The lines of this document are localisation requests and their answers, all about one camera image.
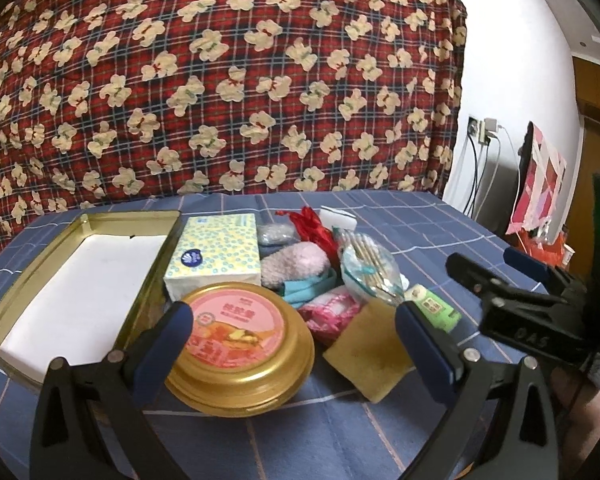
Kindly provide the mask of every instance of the plastic bag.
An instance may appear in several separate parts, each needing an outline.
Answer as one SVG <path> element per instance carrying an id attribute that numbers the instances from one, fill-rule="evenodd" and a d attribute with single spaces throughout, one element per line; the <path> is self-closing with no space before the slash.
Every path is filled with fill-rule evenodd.
<path id="1" fill-rule="evenodd" d="M 288 245 L 296 241 L 296 228 L 291 224 L 264 224 L 257 227 L 258 245 Z"/>
<path id="2" fill-rule="evenodd" d="M 404 301 L 400 269 L 393 255 L 372 237 L 334 229 L 342 279 L 360 303 L 378 298 L 393 306 Z"/>
<path id="3" fill-rule="evenodd" d="M 330 346 L 360 312 L 360 304 L 345 286 L 338 286 L 298 310 L 316 340 Z"/>
<path id="4" fill-rule="evenodd" d="M 553 244 L 538 243 L 538 241 L 531 238 L 529 233 L 521 230 L 518 236 L 513 235 L 511 237 L 510 243 L 520 251 L 534 257 L 536 260 L 540 260 L 542 263 L 566 268 L 562 264 L 565 253 L 565 241 L 564 233 L 560 232 Z"/>

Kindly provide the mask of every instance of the blue flower logo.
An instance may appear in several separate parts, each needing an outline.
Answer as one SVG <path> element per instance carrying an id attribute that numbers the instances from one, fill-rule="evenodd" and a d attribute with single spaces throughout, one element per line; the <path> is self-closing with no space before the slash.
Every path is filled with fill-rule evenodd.
<path id="1" fill-rule="evenodd" d="M 180 261 L 184 266 L 197 267 L 202 264 L 202 253 L 200 249 L 189 249 L 182 253 Z"/>

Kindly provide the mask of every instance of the pink poster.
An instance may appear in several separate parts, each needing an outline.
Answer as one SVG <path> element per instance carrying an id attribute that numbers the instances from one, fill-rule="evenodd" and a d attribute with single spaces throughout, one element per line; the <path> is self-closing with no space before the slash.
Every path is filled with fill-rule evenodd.
<path id="1" fill-rule="evenodd" d="M 562 187 L 566 161 L 538 127 L 532 127 L 531 160 L 526 175 L 521 175 L 525 184 L 507 234 L 532 231 L 551 221 Z"/>

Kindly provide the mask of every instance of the yellow sponge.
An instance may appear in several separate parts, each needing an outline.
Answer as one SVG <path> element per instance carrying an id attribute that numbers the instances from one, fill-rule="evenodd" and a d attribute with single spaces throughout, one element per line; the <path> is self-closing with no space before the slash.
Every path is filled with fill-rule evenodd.
<path id="1" fill-rule="evenodd" d="M 371 300 L 324 358 L 372 403 L 380 402 L 413 368 L 395 331 L 395 308 Z"/>

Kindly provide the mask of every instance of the table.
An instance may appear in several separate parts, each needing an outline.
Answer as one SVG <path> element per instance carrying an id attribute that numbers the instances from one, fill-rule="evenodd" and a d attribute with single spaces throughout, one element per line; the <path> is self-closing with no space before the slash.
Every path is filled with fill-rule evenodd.
<path id="1" fill-rule="evenodd" d="M 453 282 L 446 257 L 459 252 L 515 285 L 539 283 L 506 266 L 506 244 L 433 195 L 423 192 L 353 190 L 264 195 L 188 195 L 96 208 L 93 212 L 179 209 L 183 215 L 253 212 L 259 222 L 287 222 L 277 210 L 331 206 L 352 212 L 358 231 L 394 255 L 412 285 L 426 286 L 462 313 L 452 333 L 460 348 L 518 362 L 522 354 L 477 333 L 477 299 Z M 18 273 L 65 225 L 83 211 L 40 217 L 0 254 L 0 298 Z M 30 433 L 37 397 L 0 370 L 0 455 L 28 479 Z M 485 410 L 462 469 L 484 437 L 492 406 Z M 320 356 L 298 394 L 275 412 L 248 419 L 221 419 L 188 408 L 165 388 L 144 410 L 167 449 L 191 478 L 214 480 L 395 480 L 416 456 L 443 414 L 417 371 L 408 374 L 379 404 L 370 404 Z M 104 437 L 122 472 L 134 477 L 112 432 Z"/>

